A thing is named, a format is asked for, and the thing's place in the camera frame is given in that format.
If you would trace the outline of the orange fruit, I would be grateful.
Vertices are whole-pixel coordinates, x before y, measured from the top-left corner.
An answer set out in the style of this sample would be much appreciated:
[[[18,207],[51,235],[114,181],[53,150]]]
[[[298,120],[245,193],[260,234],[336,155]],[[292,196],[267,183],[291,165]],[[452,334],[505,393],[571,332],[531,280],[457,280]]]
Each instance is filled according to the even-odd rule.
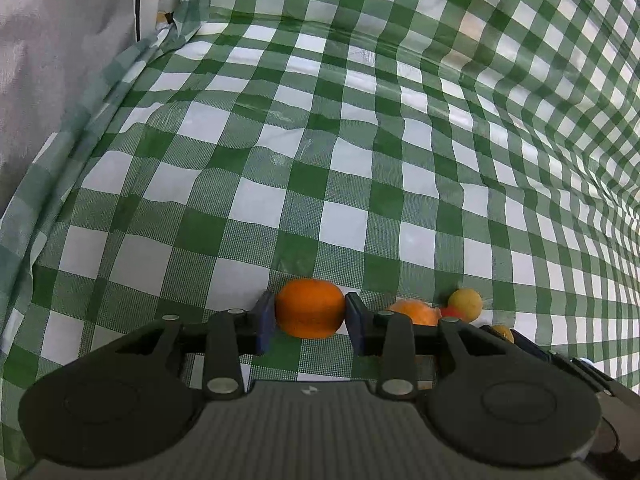
[[[289,281],[276,296],[276,320],[281,330],[300,339],[334,335],[343,324],[345,296],[334,284],[298,278]]]

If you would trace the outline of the yellow small fruit right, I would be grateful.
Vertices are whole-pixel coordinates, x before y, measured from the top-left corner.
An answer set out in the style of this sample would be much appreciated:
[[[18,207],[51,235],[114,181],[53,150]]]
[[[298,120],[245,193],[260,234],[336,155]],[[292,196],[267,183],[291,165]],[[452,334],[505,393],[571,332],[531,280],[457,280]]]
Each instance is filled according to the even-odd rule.
[[[504,325],[494,325],[491,327],[491,329],[506,341],[509,341],[511,344],[514,343],[514,336],[512,330],[510,330],[509,327],[506,327]]]

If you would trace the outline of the yellow small fruit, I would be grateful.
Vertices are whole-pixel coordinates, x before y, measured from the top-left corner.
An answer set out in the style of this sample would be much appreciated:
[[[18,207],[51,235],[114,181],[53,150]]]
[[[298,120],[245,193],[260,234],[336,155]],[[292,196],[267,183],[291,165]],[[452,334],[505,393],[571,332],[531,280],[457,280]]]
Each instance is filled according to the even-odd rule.
[[[512,330],[510,330],[509,327],[506,327],[504,325],[494,325],[491,327],[491,329],[506,341],[509,341],[511,344],[514,343],[514,336]]]
[[[472,288],[460,288],[453,292],[448,299],[447,306],[456,306],[465,310],[465,323],[472,323],[480,317],[483,311],[483,299]]]

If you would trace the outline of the red tomato far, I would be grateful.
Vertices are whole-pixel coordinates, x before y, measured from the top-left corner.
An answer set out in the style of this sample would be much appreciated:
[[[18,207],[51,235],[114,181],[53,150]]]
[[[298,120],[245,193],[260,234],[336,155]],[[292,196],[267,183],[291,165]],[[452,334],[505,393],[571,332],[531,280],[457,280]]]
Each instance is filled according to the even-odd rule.
[[[442,318],[458,318],[461,321],[466,320],[465,310],[458,308],[456,306],[442,307],[439,309],[439,311],[440,311],[440,316]]]

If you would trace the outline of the yellow small fruit top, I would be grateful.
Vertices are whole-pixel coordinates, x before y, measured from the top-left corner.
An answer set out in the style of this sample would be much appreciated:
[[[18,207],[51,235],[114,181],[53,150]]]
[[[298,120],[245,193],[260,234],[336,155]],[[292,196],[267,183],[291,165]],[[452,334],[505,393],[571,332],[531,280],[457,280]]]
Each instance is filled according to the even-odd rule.
[[[483,311],[483,299],[472,288],[460,288],[453,292],[448,299],[447,306],[456,306],[465,310],[465,323],[472,323],[480,317]]]

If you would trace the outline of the plastic wrapped orange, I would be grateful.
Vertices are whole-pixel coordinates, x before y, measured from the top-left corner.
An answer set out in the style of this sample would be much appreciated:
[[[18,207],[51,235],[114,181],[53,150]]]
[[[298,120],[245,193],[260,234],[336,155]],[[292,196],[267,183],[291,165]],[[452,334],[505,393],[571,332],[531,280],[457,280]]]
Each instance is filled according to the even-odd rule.
[[[407,315],[414,325],[436,326],[440,319],[437,308],[416,299],[399,299],[387,310]]]

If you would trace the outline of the green white checkered cloth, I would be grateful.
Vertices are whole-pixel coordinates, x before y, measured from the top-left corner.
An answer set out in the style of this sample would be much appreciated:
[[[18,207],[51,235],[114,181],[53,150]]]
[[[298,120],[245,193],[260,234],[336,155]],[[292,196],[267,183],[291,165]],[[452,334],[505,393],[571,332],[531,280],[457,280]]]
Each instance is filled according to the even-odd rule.
[[[37,379],[293,278],[639,385],[639,0],[178,0],[1,219],[1,474]]]

